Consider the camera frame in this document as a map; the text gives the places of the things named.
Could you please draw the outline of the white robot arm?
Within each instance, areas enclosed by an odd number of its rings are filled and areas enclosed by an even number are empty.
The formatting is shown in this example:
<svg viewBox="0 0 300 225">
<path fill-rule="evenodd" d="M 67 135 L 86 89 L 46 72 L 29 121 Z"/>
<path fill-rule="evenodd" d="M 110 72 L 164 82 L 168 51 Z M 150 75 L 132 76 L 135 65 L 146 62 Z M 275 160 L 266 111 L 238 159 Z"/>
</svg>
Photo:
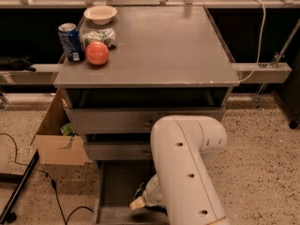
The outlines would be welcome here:
<svg viewBox="0 0 300 225">
<path fill-rule="evenodd" d="M 227 143 L 224 126 L 207 116 L 165 116 L 150 143 L 156 174 L 129 207 L 164 207 L 170 225 L 230 225 L 205 168 Z"/>
</svg>

